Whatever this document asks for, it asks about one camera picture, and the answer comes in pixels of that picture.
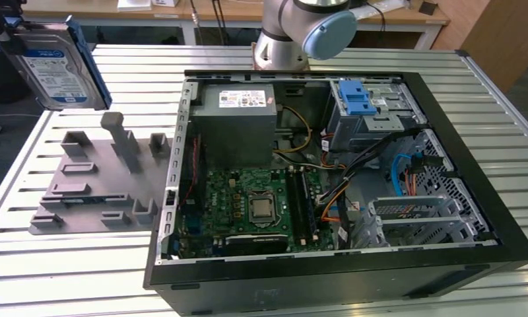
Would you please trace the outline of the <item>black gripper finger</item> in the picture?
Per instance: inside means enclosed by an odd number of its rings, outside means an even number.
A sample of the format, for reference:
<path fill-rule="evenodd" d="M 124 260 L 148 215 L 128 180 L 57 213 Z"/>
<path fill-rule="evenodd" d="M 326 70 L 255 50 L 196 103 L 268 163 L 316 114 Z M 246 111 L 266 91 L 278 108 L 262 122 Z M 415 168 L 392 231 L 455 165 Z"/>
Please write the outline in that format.
<path fill-rule="evenodd" d="M 27 46 L 16 37 L 17 28 L 24 22 L 24 0 L 0 1 L 0 42 L 1 49 L 13 55 L 21 55 Z"/>

